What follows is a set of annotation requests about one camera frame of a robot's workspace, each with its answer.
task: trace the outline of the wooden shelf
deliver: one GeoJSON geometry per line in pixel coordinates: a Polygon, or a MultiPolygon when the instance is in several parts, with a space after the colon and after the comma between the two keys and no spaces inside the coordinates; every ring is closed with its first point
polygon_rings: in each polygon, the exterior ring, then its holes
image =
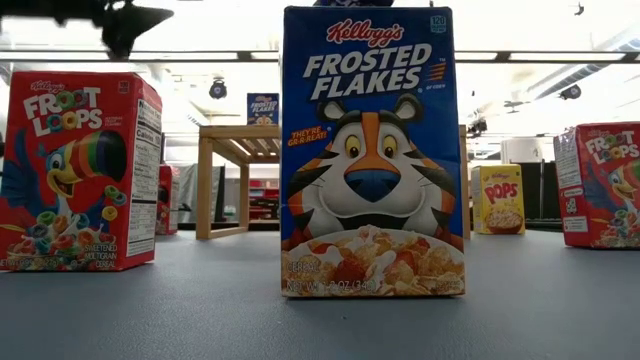
{"type": "Polygon", "coordinates": [[[249,164],[280,163],[280,128],[271,126],[201,126],[198,143],[196,238],[213,239],[249,227],[249,164]],[[240,167],[239,227],[211,231],[211,164],[213,152],[240,167]]]}

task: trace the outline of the tiger ear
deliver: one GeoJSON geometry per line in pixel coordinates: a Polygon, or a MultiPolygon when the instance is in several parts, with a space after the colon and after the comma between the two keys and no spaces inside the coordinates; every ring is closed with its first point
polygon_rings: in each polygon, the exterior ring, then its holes
{"type": "Polygon", "coordinates": [[[324,122],[336,122],[346,113],[347,110],[345,109],[342,101],[333,100],[318,104],[318,109],[316,110],[316,116],[324,122]]]}
{"type": "Polygon", "coordinates": [[[414,95],[403,94],[396,102],[394,113],[402,121],[416,122],[422,120],[424,107],[414,95]]]}

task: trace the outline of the ceiling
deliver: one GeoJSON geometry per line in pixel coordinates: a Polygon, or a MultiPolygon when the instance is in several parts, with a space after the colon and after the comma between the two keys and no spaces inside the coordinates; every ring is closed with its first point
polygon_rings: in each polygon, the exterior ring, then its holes
{"type": "MultiPolygon", "coordinates": [[[[313,0],[179,1],[136,0],[138,5],[166,7],[175,16],[142,35],[134,50],[278,50],[282,10],[286,5],[309,5],[313,0]]],[[[435,0],[454,14],[458,50],[613,50],[634,37],[640,19],[640,0],[582,0],[584,13],[575,16],[574,0],[435,0]]],[[[396,0],[395,6],[428,6],[428,0],[396,0]]],[[[58,28],[48,20],[7,19],[0,45],[21,48],[103,49],[100,31],[86,22],[58,28]]],[[[77,68],[77,64],[66,65],[77,68]]],[[[93,70],[128,64],[94,64],[93,70]]],[[[457,64],[460,122],[480,117],[489,133],[533,135],[556,133],[587,121],[637,120],[640,110],[640,66],[612,65],[579,81],[583,95],[562,101],[555,95],[533,101],[583,65],[457,64]],[[533,101],[517,107],[505,101],[533,101]]],[[[134,68],[137,71],[148,69],[134,68]]],[[[247,92],[277,92],[277,63],[167,64],[162,70],[178,96],[216,123],[242,123],[247,92]],[[215,76],[225,78],[229,96],[212,100],[209,86],[215,76]]],[[[176,129],[195,131],[196,127],[176,129]]]]}

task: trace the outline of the gray table surface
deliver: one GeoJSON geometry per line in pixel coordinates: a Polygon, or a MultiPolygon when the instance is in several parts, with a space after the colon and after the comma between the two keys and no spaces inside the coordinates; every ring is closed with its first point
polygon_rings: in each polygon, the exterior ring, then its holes
{"type": "Polygon", "coordinates": [[[0,274],[0,358],[637,358],[639,252],[475,236],[463,297],[287,300],[277,233],[193,239],[122,273],[0,274]]]}

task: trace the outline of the red cereal box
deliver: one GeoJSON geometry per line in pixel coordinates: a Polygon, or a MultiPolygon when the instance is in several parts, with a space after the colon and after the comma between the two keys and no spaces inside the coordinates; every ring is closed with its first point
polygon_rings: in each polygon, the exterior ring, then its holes
{"type": "Polygon", "coordinates": [[[567,245],[640,247],[638,130],[632,122],[585,124],[554,139],[567,245]]]}
{"type": "Polygon", "coordinates": [[[0,270],[108,271],[153,260],[161,110],[132,73],[15,73],[0,270]]]}
{"type": "Polygon", "coordinates": [[[180,172],[169,165],[160,165],[158,183],[158,212],[156,234],[172,235],[178,232],[178,201],[180,196],[180,172]]]}

